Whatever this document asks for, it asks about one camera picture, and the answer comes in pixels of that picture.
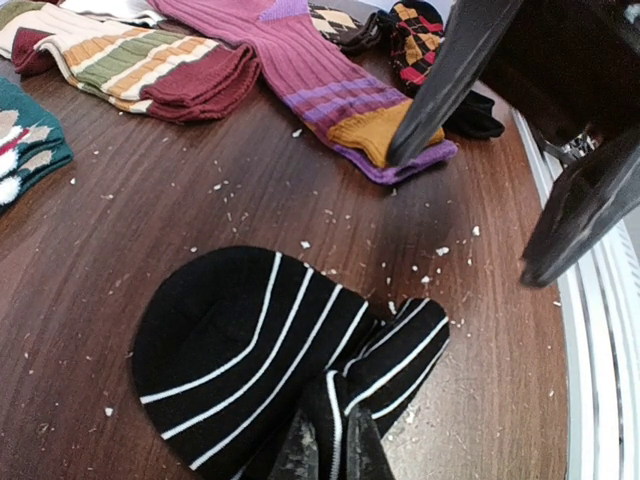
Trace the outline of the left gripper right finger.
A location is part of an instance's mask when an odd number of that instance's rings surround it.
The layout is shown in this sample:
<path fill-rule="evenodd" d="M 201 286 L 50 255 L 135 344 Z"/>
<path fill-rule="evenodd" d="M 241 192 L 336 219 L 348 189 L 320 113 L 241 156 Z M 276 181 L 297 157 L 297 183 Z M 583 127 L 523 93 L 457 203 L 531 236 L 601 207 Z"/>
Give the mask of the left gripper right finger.
<path fill-rule="evenodd" d="M 371 412 L 355 406 L 348 415 L 345 478 L 394 480 Z"/>

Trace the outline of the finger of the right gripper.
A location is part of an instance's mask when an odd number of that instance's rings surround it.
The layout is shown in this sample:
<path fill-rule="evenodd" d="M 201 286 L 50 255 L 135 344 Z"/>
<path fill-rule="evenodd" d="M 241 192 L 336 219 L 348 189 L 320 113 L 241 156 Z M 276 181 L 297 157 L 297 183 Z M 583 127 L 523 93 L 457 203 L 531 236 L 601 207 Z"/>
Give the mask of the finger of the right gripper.
<path fill-rule="evenodd" d="M 523 251 L 522 285 L 556 281 L 639 206 L 639 127 L 567 166 Z"/>

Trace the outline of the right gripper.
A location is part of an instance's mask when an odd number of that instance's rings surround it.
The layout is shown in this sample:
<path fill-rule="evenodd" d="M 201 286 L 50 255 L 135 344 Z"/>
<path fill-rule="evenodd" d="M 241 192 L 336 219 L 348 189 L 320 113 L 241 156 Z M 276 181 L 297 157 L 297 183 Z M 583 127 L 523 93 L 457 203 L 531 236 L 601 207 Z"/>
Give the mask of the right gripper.
<path fill-rule="evenodd" d="M 552 144 L 583 132 L 610 140 L 637 126 L 638 6 L 455 2 L 440 53 L 391 140 L 387 163 L 403 167 L 416 158 L 484 69 L 482 82 Z"/>

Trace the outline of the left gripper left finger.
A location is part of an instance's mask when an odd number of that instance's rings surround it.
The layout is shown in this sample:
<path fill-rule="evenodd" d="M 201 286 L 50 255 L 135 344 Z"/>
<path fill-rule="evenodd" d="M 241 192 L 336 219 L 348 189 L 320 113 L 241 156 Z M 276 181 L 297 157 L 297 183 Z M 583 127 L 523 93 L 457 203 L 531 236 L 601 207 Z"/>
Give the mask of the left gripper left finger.
<path fill-rule="evenodd" d="M 269 474 L 270 480 L 318 480 L 319 440 L 309 415 L 299 408 Z"/>

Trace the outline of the black white striped sock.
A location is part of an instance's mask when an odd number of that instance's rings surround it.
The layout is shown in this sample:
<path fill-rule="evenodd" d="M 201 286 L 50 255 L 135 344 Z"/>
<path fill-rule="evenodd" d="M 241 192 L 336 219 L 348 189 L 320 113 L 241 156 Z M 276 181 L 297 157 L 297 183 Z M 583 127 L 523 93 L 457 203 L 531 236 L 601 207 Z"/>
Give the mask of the black white striped sock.
<path fill-rule="evenodd" d="M 172 273 L 136 333 L 132 379 L 148 418 L 204 479 L 269 479 L 302 408 L 319 440 L 319 479 L 346 479 L 348 415 L 379 436 L 418 393 L 450 340 L 442 306 L 369 302 L 291 256 L 225 247 Z"/>

